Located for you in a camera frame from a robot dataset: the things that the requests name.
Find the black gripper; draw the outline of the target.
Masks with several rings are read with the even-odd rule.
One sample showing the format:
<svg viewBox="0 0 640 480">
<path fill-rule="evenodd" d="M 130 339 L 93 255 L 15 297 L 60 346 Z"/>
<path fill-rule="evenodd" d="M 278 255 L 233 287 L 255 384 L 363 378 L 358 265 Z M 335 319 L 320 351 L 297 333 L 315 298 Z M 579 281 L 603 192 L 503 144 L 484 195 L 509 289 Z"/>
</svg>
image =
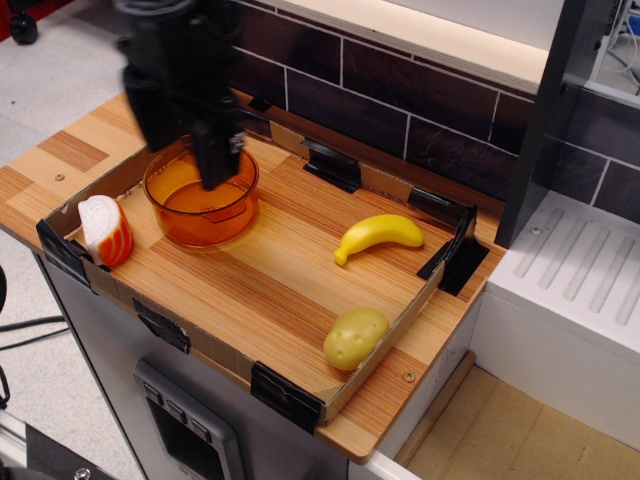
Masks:
<svg viewBox="0 0 640 480">
<path fill-rule="evenodd" d="M 123 81 L 131 109 L 152 151 L 191 135 L 203 188 L 212 191 L 239 172 L 244 132 L 227 86 L 237 19 L 209 14 L 128 18 L 119 41 L 128 65 Z"/>
</svg>

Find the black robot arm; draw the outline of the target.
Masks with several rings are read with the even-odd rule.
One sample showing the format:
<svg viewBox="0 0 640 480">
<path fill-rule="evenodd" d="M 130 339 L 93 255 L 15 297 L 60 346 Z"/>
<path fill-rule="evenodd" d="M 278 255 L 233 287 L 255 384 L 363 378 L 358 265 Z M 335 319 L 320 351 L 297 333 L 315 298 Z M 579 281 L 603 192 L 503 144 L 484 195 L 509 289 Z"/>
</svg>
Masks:
<svg viewBox="0 0 640 480">
<path fill-rule="evenodd" d="M 149 148 L 186 138 L 203 187 L 239 171 L 244 127 L 227 69 L 241 32 L 233 1 L 117 1 L 130 32 L 118 42 L 123 83 Z"/>
</svg>

